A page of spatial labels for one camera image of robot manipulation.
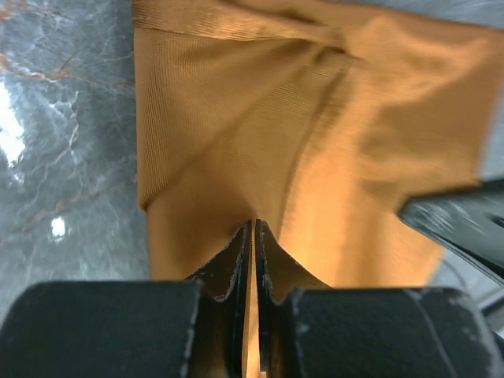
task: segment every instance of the black plastic part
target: black plastic part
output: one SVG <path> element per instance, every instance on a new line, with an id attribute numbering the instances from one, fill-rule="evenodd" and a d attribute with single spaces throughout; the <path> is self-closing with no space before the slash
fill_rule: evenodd
<path id="1" fill-rule="evenodd" d="M 255 235 L 261 367 L 269 377 L 504 373 L 494 334 L 460 291 L 306 290 L 327 286 L 276 244 L 264 222 Z"/>
<path id="2" fill-rule="evenodd" d="M 412 198 L 399 216 L 504 286 L 504 180 Z"/>
<path id="3" fill-rule="evenodd" d="M 0 330 L 0 377 L 241 377 L 250 232 L 193 281 L 28 288 Z"/>

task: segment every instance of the orange fabric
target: orange fabric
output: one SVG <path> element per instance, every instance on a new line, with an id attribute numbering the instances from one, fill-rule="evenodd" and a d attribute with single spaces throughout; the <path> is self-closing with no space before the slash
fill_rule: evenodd
<path id="1" fill-rule="evenodd" d="M 477 184 L 500 31 L 319 0 L 133 6 L 154 279 L 188 276 L 256 217 L 332 286 L 429 279 L 441 250 L 396 212 Z"/>

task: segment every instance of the orange cloth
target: orange cloth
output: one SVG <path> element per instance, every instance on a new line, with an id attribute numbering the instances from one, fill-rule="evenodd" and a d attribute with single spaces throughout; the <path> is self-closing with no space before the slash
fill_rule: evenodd
<path id="1" fill-rule="evenodd" d="M 477 183 L 500 31 L 319 0 L 135 0 L 133 12 L 154 279 L 188 276 L 260 217 L 327 284 L 425 284 L 441 250 L 396 212 Z"/>

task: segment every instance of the marble countertop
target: marble countertop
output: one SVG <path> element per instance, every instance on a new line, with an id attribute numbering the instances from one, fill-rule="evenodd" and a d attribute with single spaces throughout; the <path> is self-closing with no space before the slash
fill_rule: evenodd
<path id="1" fill-rule="evenodd" d="M 366 2 L 504 28 L 504 0 Z M 484 177 L 504 176 L 504 102 L 495 124 Z M 135 148 L 131 0 L 0 0 L 0 320 L 34 282 L 149 277 Z"/>

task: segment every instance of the gray marble surface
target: gray marble surface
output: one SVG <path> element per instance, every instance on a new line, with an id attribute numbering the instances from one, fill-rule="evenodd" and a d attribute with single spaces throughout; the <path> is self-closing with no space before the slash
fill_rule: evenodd
<path id="1" fill-rule="evenodd" d="M 504 28 L 504 0 L 366 0 Z M 0 320 L 41 280 L 146 279 L 131 0 L 0 0 Z M 504 102 L 484 177 L 504 176 Z M 452 254 L 433 284 L 504 291 Z"/>

